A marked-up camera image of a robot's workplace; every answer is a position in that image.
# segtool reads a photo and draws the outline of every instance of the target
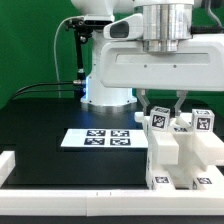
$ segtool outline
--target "green backdrop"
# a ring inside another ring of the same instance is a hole
[[[224,9],[214,12],[224,23]],[[1,0],[0,1],[0,107],[19,88],[38,82],[56,81],[53,41],[60,22],[80,15],[70,0]],[[212,24],[203,9],[194,10],[195,25]],[[91,70],[91,41],[84,46],[84,65]],[[63,81],[76,78],[76,54],[73,32],[61,30],[58,38],[58,61]],[[36,94],[32,97],[57,97]],[[149,98],[174,98],[174,91],[150,91]],[[190,93],[224,113],[224,93]]]

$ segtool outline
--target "tag on cube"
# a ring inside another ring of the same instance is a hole
[[[150,113],[150,127],[157,131],[167,131],[170,121],[170,109],[154,107]]]
[[[192,110],[192,126],[196,132],[212,132],[215,115],[211,110]]]

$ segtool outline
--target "cable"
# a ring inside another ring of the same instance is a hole
[[[206,2],[207,13],[217,23],[218,26],[222,27],[222,23],[220,19],[211,10],[211,4],[212,4],[212,0],[207,0]]]
[[[16,97],[20,96],[20,95],[23,95],[23,94],[28,94],[28,93],[44,93],[44,92],[58,92],[58,91],[61,91],[61,92],[73,92],[73,91],[76,91],[78,89],[56,89],[56,90],[29,90],[29,91],[23,91],[23,92],[20,92],[20,93],[16,93],[16,94],[13,94],[9,101],[13,101]]]
[[[82,16],[73,16],[73,17],[69,17],[67,19],[64,19],[60,25],[57,28],[57,31],[55,33],[55,37],[54,37],[54,63],[55,63],[55,70],[56,70],[56,77],[57,77],[57,82],[61,82],[60,79],[60,73],[59,73],[59,69],[58,69],[58,59],[57,59],[57,40],[58,40],[58,34],[60,32],[61,27],[64,25],[65,22],[72,20],[72,19],[78,19],[78,18],[82,18]],[[61,98],[61,92],[60,92],[61,87],[58,86],[58,90],[59,90],[59,98]]]
[[[18,91],[16,91],[9,99],[9,101],[14,98],[14,96],[16,96],[17,94],[22,94],[23,92],[25,92],[26,90],[28,89],[31,89],[31,88],[35,88],[35,87],[39,87],[39,86],[62,86],[62,85],[73,85],[73,82],[72,81],[68,81],[68,82],[56,82],[56,83],[37,83],[37,84],[32,84],[32,85],[29,85],[29,86],[25,86],[21,89],[19,89]]]

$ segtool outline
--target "black and white pattern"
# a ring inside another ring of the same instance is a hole
[[[167,177],[155,177],[155,179],[158,184],[168,184],[169,183],[169,180]]]
[[[143,130],[69,129],[61,147],[78,148],[147,148]]]
[[[87,136],[91,136],[91,137],[106,136],[106,131],[105,130],[88,130]]]
[[[166,121],[166,117],[154,115],[153,121],[152,121],[152,127],[163,129],[165,127],[165,121]]]
[[[111,138],[110,145],[112,145],[112,146],[130,146],[131,140],[129,138]]]
[[[186,128],[174,128],[176,132],[187,132]]]
[[[112,137],[129,137],[130,133],[129,131],[122,131],[122,130],[114,130],[111,131]]]
[[[86,138],[84,145],[88,146],[97,146],[97,145],[104,145],[105,139],[104,138]]]
[[[209,178],[197,178],[200,184],[212,184]]]
[[[211,124],[211,118],[198,118],[197,129],[198,130],[209,130]]]

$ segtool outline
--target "white block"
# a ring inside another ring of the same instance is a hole
[[[111,191],[87,198],[87,216],[223,215],[224,194],[206,191]]]
[[[135,122],[142,123],[144,121],[144,113],[143,112],[135,112]]]
[[[223,191],[223,175],[216,166],[208,166],[206,171],[196,166],[191,167],[190,170],[193,177],[193,190]]]
[[[192,122],[192,114],[191,113],[181,113],[177,118],[177,124],[179,124],[183,128],[190,128]]]
[[[86,216],[87,191],[1,190],[0,215]]]
[[[193,147],[204,165],[224,165],[224,143],[213,132],[195,133]]]
[[[170,109],[154,107],[150,113],[150,127],[157,131],[166,131],[170,121]]]
[[[179,145],[169,132],[152,131],[152,148],[155,161],[160,165],[178,164]]]
[[[0,155],[0,187],[15,167],[15,154],[5,151]]]
[[[211,110],[192,110],[192,127],[196,132],[212,132],[215,115]]]
[[[167,171],[153,171],[152,173],[153,190],[176,190],[172,179]]]

